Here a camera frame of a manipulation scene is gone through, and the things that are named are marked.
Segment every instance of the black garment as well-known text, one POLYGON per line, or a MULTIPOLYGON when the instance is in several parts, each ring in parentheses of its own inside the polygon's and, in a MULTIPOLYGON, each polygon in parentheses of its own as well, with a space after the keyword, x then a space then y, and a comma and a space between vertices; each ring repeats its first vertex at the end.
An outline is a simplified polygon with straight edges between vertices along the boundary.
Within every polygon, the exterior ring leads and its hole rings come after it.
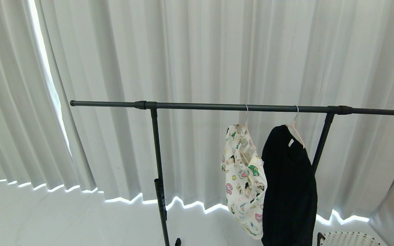
POLYGON ((306 150, 285 125, 277 126, 270 132, 261 158, 267 178, 263 245, 311 246, 317 188, 306 150))

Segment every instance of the printed garment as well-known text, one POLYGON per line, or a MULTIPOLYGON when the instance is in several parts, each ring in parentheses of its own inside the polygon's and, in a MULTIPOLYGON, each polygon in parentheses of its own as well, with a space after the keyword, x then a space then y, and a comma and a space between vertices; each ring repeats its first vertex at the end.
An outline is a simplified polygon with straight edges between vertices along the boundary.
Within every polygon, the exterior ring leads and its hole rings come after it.
POLYGON ((222 170, 226 173, 227 206, 235 220, 254 239, 262 233, 262 211, 267 179, 246 126, 227 129, 222 170))

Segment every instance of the green cartoon figure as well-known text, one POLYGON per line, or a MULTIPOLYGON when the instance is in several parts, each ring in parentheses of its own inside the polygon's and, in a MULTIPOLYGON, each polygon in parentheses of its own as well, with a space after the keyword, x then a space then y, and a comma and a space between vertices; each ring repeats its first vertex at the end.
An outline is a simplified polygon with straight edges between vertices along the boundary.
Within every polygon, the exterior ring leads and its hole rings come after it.
POLYGON ((254 165, 249 165, 248 168, 252 170, 253 176, 255 177, 259 176, 258 167, 254 165))

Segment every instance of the clothes rack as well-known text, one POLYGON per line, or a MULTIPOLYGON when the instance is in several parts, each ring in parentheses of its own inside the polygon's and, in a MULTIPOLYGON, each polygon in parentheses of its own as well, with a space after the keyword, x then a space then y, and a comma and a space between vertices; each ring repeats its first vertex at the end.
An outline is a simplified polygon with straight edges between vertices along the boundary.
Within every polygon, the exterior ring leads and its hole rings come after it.
MULTIPOLYGON (((158 178, 155 179, 156 195, 158 200, 159 214, 161 217, 162 232, 164 242, 169 246, 167 230, 167 210, 165 205, 164 182, 162 175, 161 148, 159 144, 158 111, 157 109, 200 109, 200 110, 229 110, 229 111, 261 111, 261 112, 306 112, 306 113, 326 113, 325 123, 320 135, 319 144, 312 163, 314 173, 317 170, 320 157, 325 146, 325 141, 329 133, 335 115, 348 114, 370 114, 370 115, 394 115, 392 109, 360 109, 348 106, 271 106, 271 105, 245 105, 245 104, 210 104, 210 103, 170 103, 156 101, 75 101, 71 100, 71 106, 96 106, 96 107, 124 107, 136 109, 150 109, 152 116, 152 126, 155 141, 156 165, 158 168, 158 178)), ((178 238, 175 246, 180 246, 181 240, 178 238)))

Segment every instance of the floor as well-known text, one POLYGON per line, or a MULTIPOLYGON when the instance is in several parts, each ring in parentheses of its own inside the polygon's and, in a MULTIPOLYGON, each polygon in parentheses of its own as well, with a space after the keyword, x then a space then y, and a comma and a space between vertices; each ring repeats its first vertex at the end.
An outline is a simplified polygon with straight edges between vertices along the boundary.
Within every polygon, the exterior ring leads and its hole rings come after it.
MULTIPOLYGON (((168 208, 170 244, 180 237, 184 246, 261 245, 235 223, 223 209, 205 211, 200 205, 186 206, 175 200, 168 208)), ((360 231, 378 235, 362 221, 341 225, 334 215, 330 221, 318 218, 318 232, 360 231)), ((129 204, 123 199, 104 201, 98 191, 79 188, 47 190, 0 181, 0 246, 73 245, 164 245, 155 201, 138 197, 129 204)))

